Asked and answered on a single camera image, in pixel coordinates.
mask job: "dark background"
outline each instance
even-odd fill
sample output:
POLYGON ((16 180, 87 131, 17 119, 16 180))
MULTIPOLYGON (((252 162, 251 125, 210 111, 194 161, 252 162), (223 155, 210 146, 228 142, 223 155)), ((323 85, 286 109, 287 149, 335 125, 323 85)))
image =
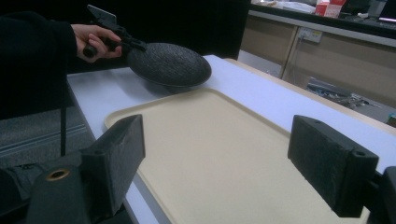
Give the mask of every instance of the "dark background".
MULTIPOLYGON (((250 6, 249 0, 13 0, 0 7, 0 14, 32 10, 48 20, 88 24, 94 20, 87 5, 99 7, 117 16, 117 24, 126 28, 134 38, 147 43, 171 43, 192 49, 201 55, 213 54, 220 58, 237 59, 250 6)), ((127 67, 125 57, 85 63, 71 59, 67 73, 127 67)), ((0 119, 28 115, 73 105, 67 90, 65 76, 53 85, 35 86, 24 95, 40 95, 40 99, 23 98, 28 106, 2 114, 0 119)))

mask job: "white table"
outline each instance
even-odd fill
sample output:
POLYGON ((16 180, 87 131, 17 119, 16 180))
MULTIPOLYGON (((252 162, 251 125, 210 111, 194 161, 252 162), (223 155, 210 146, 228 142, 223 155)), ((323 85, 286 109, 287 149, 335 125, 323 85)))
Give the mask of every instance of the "white table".
MULTIPOLYGON (((293 116, 319 119, 380 157, 377 171, 396 165, 396 130, 355 111, 326 101, 232 60, 205 56, 212 76, 204 84, 190 89, 169 89, 148 83, 130 68, 72 74, 67 80, 88 130, 97 139, 105 131, 110 113, 163 98, 182 91, 210 88, 271 120, 290 132, 293 116)), ((161 211, 137 175, 127 193, 126 202, 139 223, 166 223, 161 211)))

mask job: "finger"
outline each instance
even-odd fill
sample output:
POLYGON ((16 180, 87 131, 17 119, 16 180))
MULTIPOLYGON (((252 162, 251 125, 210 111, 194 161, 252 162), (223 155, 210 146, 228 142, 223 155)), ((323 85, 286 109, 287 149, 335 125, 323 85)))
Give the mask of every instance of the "finger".
POLYGON ((94 40, 94 41, 96 41, 96 42, 98 42, 98 43, 100 43, 100 44, 103 44, 103 45, 105 44, 105 43, 102 41, 102 39, 99 38, 99 36, 97 36, 97 35, 89 34, 89 35, 88 35, 88 38, 91 39, 91 40, 94 40))
POLYGON ((114 49, 114 51, 106 52, 104 57, 106 57, 106 58, 117 58, 117 57, 120 57, 121 55, 122 55, 122 48, 121 48, 121 46, 117 46, 114 49))
POLYGON ((100 38, 98 38, 98 40, 90 39, 89 42, 94 48, 96 48, 97 54, 95 56, 97 57, 102 57, 108 51, 107 46, 102 42, 100 38))
POLYGON ((116 42, 121 41, 121 38, 119 36, 117 36, 116 34, 114 34, 111 30, 104 29, 100 26, 96 27, 96 34, 98 36, 106 37, 106 38, 109 38, 116 42))

